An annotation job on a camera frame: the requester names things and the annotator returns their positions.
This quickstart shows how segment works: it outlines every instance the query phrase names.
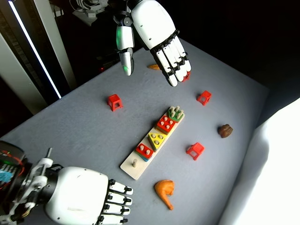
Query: yellow triangle block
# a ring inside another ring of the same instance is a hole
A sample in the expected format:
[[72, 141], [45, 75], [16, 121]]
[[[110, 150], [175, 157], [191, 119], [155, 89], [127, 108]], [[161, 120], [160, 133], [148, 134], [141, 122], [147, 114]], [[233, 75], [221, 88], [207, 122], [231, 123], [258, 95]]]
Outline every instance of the yellow triangle block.
[[148, 140], [153, 147], [154, 151], [156, 151], [162, 142], [164, 142], [167, 135], [164, 134], [157, 134], [157, 133], [148, 133]]

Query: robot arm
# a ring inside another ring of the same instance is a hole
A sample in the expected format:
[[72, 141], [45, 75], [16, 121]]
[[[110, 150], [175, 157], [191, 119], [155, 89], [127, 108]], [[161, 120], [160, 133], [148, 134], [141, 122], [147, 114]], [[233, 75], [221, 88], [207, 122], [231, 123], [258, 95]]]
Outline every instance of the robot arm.
[[102, 173], [80, 167], [54, 170], [45, 158], [35, 166], [24, 152], [0, 141], [0, 225], [17, 225], [39, 204], [62, 225], [121, 225], [128, 220], [133, 189]]
[[123, 51], [120, 60], [124, 72], [127, 75], [133, 72], [133, 38], [130, 37], [133, 21], [146, 49], [150, 50], [169, 84], [175, 87], [191, 71], [188, 54], [177, 37], [179, 31], [167, 11], [155, 0], [129, 0], [129, 3], [131, 15], [125, 18], [130, 22], [120, 22], [128, 31], [123, 32], [120, 26], [117, 28], [117, 46]]

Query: table surface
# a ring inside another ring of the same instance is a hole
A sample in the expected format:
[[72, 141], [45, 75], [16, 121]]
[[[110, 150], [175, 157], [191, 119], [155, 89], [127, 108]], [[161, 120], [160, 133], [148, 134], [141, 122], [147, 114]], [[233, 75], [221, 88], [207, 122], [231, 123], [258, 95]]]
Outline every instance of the table surface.
[[[31, 162], [53, 147], [51, 158], [63, 166], [99, 171], [134, 188], [130, 225], [213, 225], [218, 222], [244, 158], [268, 89], [239, 71], [182, 41], [192, 65], [190, 80], [171, 87], [160, 71], [147, 65], [152, 55], [134, 54], [135, 71], [127, 77], [117, 64], [64, 96], [1, 138], [25, 150]], [[196, 101], [212, 93], [206, 106]], [[112, 112], [107, 97], [118, 94], [124, 107]], [[171, 105], [186, 117], [139, 180], [121, 163]], [[220, 138], [217, 127], [230, 124], [233, 133]], [[186, 149], [205, 147], [194, 161]], [[173, 180], [170, 211], [154, 184]], [[24, 225], [55, 224], [36, 207]]]

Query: white light strip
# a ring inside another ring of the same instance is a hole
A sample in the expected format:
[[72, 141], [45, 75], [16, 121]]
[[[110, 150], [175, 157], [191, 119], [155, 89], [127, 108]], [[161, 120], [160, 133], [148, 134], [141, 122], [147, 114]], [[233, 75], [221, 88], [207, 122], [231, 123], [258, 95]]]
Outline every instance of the white light strip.
[[18, 14], [18, 12], [17, 12], [14, 4], [13, 4], [13, 2], [12, 1], [8, 1], [8, 2], [9, 2], [9, 5], [10, 5], [11, 9], [13, 10], [13, 12], [14, 12], [14, 14], [15, 14], [15, 16], [16, 16], [16, 18], [17, 18], [17, 20], [18, 20], [18, 22], [19, 22], [19, 24], [20, 24], [20, 26], [21, 26], [21, 28], [22, 28], [22, 30], [23, 30], [23, 32], [24, 32], [24, 34], [25, 34], [25, 36], [26, 36], [26, 38], [27, 38], [27, 40], [28, 40], [28, 42], [29, 42], [29, 44], [31, 46], [31, 48], [32, 48], [32, 50], [33, 50], [33, 52], [35, 53], [35, 55], [36, 55], [39, 63], [41, 64], [44, 72], [46, 73], [46, 75], [47, 75], [47, 77], [48, 77], [48, 79], [49, 79], [52, 87], [54, 88], [57, 96], [61, 99], [60, 93], [58, 92], [55, 84], [53, 83], [53, 80], [51, 79], [51, 77], [50, 77], [50, 75], [49, 75], [49, 73], [48, 73], [48, 71], [47, 71], [47, 69], [46, 69], [46, 67], [45, 67], [45, 65], [44, 65], [41, 57], [39, 56], [39, 54], [38, 54], [38, 52], [37, 52], [37, 50], [36, 50], [36, 48], [35, 48], [32, 40], [31, 40], [31, 38], [29, 37], [29, 34], [28, 34], [28, 32], [27, 32], [27, 30], [26, 30], [26, 28], [25, 28], [25, 26], [24, 26], [24, 24], [23, 24], [23, 22], [22, 22], [22, 20], [21, 20], [21, 18], [19, 16], [19, 14]]

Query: wooden base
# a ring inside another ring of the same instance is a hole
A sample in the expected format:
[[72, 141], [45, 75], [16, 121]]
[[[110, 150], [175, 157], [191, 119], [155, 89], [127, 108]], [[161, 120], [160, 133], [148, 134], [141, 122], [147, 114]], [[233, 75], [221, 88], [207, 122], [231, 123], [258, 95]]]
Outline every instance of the wooden base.
[[[149, 164], [152, 162], [152, 160], [155, 158], [155, 156], [159, 153], [159, 151], [161, 150], [161, 148], [164, 146], [164, 144], [167, 142], [167, 140], [169, 139], [169, 137], [172, 135], [172, 133], [176, 130], [176, 128], [178, 127], [178, 125], [182, 122], [182, 120], [184, 119], [185, 114], [183, 114], [181, 120], [176, 123], [173, 127], [173, 129], [169, 132], [169, 134], [167, 135], [167, 137], [165, 138], [164, 142], [160, 145], [160, 147], [156, 150], [156, 152], [153, 153], [152, 157], [145, 162], [137, 153], [135, 150], [132, 151], [132, 153], [125, 159], [125, 161], [122, 163], [122, 165], [120, 166], [120, 168], [122, 170], [124, 170], [129, 176], [131, 176], [133, 179], [137, 180], [140, 178], [140, 176], [142, 175], [142, 173], [146, 170], [147, 166], [149, 166]], [[164, 134], [158, 130], [156, 130], [154, 127], [148, 132], [148, 133], [157, 133], [157, 134]], [[144, 145], [148, 146], [149, 148], [151, 148], [151, 144], [148, 140], [148, 133], [147, 135], [142, 139], [142, 141], [140, 143], [143, 143]], [[137, 159], [136, 162], [136, 167], [133, 167], [133, 160]]]

